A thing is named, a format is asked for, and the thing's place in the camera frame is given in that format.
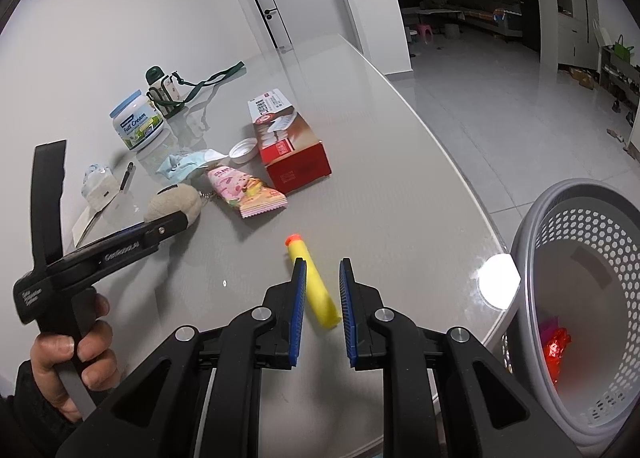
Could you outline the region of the person's left hand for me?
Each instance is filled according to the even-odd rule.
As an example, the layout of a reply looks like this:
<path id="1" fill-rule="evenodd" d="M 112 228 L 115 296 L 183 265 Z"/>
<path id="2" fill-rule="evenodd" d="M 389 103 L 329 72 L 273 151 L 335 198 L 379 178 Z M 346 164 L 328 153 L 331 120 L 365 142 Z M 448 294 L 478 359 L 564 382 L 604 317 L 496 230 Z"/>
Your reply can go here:
<path id="1" fill-rule="evenodd" d="M 79 364 L 81 378 L 86 392 L 98 395 L 106 393 L 119 384 L 120 371 L 117 357 L 111 349 L 113 329 L 101 317 L 110 312 L 110 304 L 99 293 L 92 297 L 94 323 L 81 340 L 76 340 L 66 317 L 70 314 L 66 305 L 62 306 L 62 322 L 53 319 L 53 311 L 37 320 L 40 334 L 35 338 L 30 350 L 32 375 L 40 393 L 65 419 L 79 422 L 84 416 L 70 396 L 58 373 L 58 367 L 71 362 L 74 370 Z"/>

